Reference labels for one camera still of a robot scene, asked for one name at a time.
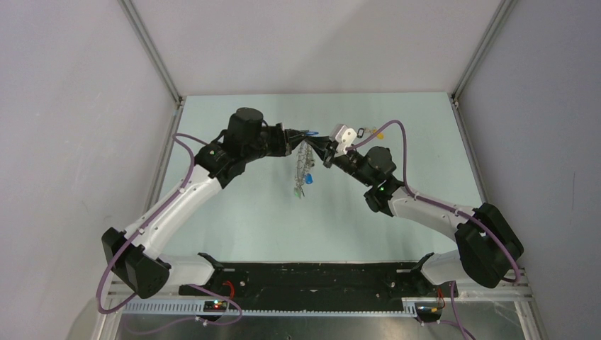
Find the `large metal keyring with clips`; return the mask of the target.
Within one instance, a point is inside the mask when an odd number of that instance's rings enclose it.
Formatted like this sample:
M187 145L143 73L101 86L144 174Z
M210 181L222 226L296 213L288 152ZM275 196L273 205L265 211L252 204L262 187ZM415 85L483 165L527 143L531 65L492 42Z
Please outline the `large metal keyring with clips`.
M301 198L305 196L304 186L310 185L305 183L305 176L311 174L312 168L315 166L313 149L306 142L300 143L297 152L296 174L294 177L295 186L301 193Z

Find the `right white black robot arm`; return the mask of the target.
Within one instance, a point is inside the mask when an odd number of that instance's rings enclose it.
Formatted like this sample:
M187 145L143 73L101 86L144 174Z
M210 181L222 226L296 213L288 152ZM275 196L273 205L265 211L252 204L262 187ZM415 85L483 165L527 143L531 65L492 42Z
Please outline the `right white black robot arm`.
M368 187L364 198L372 211L417 222L455 242L455 250L426 255L417 265L411 278L417 294L431 295L451 281L473 281L485 288L520 281L517 260L524 247L496 206L473 208L418 193L394 176L397 166L386 147L361 154L355 149L340 152L331 137L308 137L306 142L327 168L336 166Z

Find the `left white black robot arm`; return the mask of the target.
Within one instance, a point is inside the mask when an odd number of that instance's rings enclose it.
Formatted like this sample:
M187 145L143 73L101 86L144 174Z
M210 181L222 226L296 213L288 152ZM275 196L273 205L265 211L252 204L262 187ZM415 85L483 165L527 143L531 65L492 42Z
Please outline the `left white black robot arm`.
M243 107L198 152L185 147L191 161L178 184L123 231L110 228L103 234L107 267L96 292L101 294L109 275L114 274L142 299L165 286L188 284L197 285L207 295L219 293L224 276L215 270L215 264L200 255L166 259L165 246L197 209L241 175L248 163L286 157L309 134L281 123L267 125L259 110Z

